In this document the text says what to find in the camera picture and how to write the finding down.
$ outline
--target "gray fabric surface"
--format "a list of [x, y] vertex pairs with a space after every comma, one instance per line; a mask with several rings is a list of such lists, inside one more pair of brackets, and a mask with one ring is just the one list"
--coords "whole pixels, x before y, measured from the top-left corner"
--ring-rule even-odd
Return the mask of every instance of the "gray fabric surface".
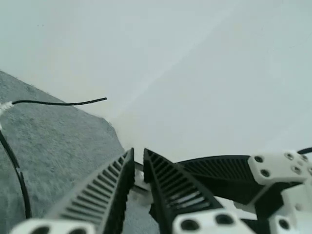
[[[59, 101], [0, 71], [0, 102]], [[105, 108], [105, 104], [95, 104]], [[75, 183], [124, 152], [113, 127], [75, 107], [19, 104], [0, 118], [30, 195], [33, 217], [42, 217]], [[158, 233], [148, 208], [127, 203], [125, 234]], [[0, 233], [24, 220], [19, 183], [0, 145]]]

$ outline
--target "wire connector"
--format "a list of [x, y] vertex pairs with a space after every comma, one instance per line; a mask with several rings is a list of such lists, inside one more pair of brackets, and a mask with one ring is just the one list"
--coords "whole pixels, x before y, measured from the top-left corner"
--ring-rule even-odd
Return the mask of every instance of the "wire connector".
[[3, 113], [10, 109], [11, 107], [13, 106], [13, 103], [10, 101], [10, 102], [6, 102], [4, 104], [1, 104], [0, 103], [0, 116], [3, 115]]

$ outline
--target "black cable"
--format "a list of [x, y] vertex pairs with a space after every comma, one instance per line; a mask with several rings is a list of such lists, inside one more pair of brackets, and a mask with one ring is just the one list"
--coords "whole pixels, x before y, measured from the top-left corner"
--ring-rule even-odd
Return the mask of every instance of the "black cable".
[[303, 150], [299, 150], [297, 153], [300, 154], [300, 155], [312, 153], [312, 147], [306, 148], [306, 149], [303, 149]]
[[52, 106], [80, 106], [80, 105], [86, 105], [86, 104], [91, 104], [91, 103], [105, 101], [105, 100], [107, 100], [106, 97], [91, 100], [91, 101], [75, 102], [75, 103], [57, 103], [57, 102], [45, 102], [45, 101], [33, 101], [33, 100], [18, 100], [18, 101], [13, 101], [12, 104], [16, 105], [19, 103], [35, 103], [35, 104], [52, 105]]
[[1, 142], [2, 146], [4, 147], [7, 155], [9, 156], [10, 161], [14, 167], [15, 173], [19, 179], [19, 185], [20, 185], [20, 189], [21, 189], [21, 193], [23, 195], [23, 200], [24, 200], [24, 205], [25, 205], [25, 217], [31, 218], [30, 199], [29, 199], [27, 187], [25, 185], [24, 175], [20, 171], [20, 165], [19, 165], [19, 162], [18, 162], [13, 150], [11, 149], [10, 145], [6, 141], [4, 135], [2, 134], [1, 131], [0, 131], [0, 142]]
[[[76, 102], [76, 103], [57, 103], [57, 102], [45, 102], [45, 101], [34, 101], [34, 100], [17, 100], [17, 101], [13, 101], [12, 105], [16, 105], [19, 103], [34, 103], [34, 104], [53, 105], [53, 106], [80, 106], [80, 105], [86, 105], [86, 104], [91, 104], [91, 103], [95, 103], [95, 102], [99, 102], [99, 101], [105, 101], [105, 100], [107, 100], [106, 97], [91, 100], [91, 101]], [[25, 205], [25, 217], [31, 218], [30, 199], [29, 199], [27, 187], [25, 185], [24, 175], [20, 171], [20, 165], [19, 165], [19, 162], [18, 162], [13, 150], [11, 149], [10, 145], [6, 141], [4, 135], [2, 134], [1, 131], [0, 131], [0, 142], [1, 142], [2, 146], [4, 147], [7, 155], [9, 156], [10, 161], [11, 161], [12, 165], [14, 166], [15, 173], [19, 179], [19, 185], [20, 185], [20, 189], [21, 189], [21, 192], [23, 195], [23, 200], [24, 200], [24, 205]]]

